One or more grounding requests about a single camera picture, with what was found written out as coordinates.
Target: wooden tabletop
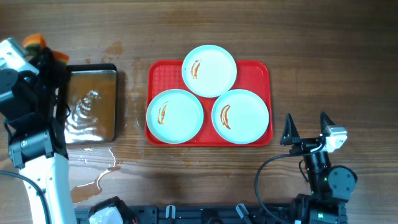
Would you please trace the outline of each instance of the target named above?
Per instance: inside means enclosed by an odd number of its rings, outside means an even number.
[[[320,132],[326,111],[348,130],[330,155],[358,175],[350,223],[398,220],[398,16],[395,1],[1,0],[0,39],[42,33],[70,64],[114,63],[120,76],[114,142],[68,146],[75,208],[119,196],[128,205],[257,205],[254,175],[279,145],[287,113],[301,137]],[[271,76],[274,138],[265,147],[155,147],[144,136],[147,72],[215,44],[255,59]],[[0,129],[0,169],[13,170]],[[299,158],[263,171],[266,202],[310,194]],[[20,180],[0,177],[0,223],[30,223]]]

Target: wooden table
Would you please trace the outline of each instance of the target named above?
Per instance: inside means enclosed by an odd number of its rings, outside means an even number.
[[[350,223],[398,220],[398,16],[393,1],[14,0],[0,2],[0,38],[41,32],[70,64],[114,63],[121,74],[115,142],[68,146],[76,208],[115,195],[128,205],[257,204],[254,175],[288,152],[279,145],[287,113],[302,137],[320,132],[326,111],[348,130],[334,165],[359,177],[348,204]],[[160,59],[183,59],[203,44],[270,71],[275,134],[260,148],[154,147],[144,137],[147,71]],[[16,171],[0,129],[0,169]],[[309,194],[299,158],[262,173],[266,202]],[[109,167],[119,170],[98,176]],[[20,180],[0,177],[0,223],[29,223]]]

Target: food residue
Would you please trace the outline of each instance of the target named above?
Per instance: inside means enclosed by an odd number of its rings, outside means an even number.
[[[198,69],[199,69],[199,66],[200,66],[200,62],[201,62],[201,60],[196,60],[193,63],[193,65],[192,65],[191,75],[192,75],[193,79],[197,79],[198,78]]]
[[[224,106],[223,109],[221,110],[221,114],[220,114],[221,122],[222,122],[223,125],[225,125],[226,128],[228,128],[228,129],[231,129],[231,128],[229,127],[229,125],[228,125],[228,117],[227,117],[227,115],[228,115],[228,110],[230,109],[230,107],[231,107],[230,105]]]
[[[164,102],[162,106],[159,108],[159,113],[157,114],[157,123],[163,124],[164,114],[166,113],[166,106],[168,101]]]

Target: white plate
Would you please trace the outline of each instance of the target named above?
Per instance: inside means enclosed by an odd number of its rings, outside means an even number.
[[[190,92],[166,90],[149,103],[146,120],[149,131],[157,139],[179,144],[188,141],[199,132],[203,124],[203,108]]]
[[[203,45],[193,49],[182,63],[182,78],[186,86],[203,97],[216,97],[234,85],[236,64],[225,49]]]
[[[227,114],[226,124],[221,121],[221,113],[223,121],[225,113]],[[269,123],[269,113],[263,100],[253,92],[231,90],[214,103],[211,121],[223,139],[235,144],[248,144],[265,133]]]

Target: red tray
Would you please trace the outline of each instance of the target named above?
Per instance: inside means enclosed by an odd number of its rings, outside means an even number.
[[[181,69],[183,60],[160,60],[155,62],[149,69],[147,107],[152,99],[159,93],[169,89],[182,89],[192,93],[185,85]],[[272,125],[271,89],[269,85],[269,73],[267,67],[256,60],[237,60],[238,73],[233,89],[245,89],[260,96],[269,110],[269,124],[267,131],[257,141],[249,144],[233,144],[224,140],[213,127],[211,122],[211,109],[217,98],[204,98],[194,94],[200,101],[205,112],[203,125],[198,134],[191,140],[181,144],[164,143],[150,133],[145,126],[145,136],[148,141],[156,146],[226,146],[226,147],[253,147],[265,146],[274,135]]]

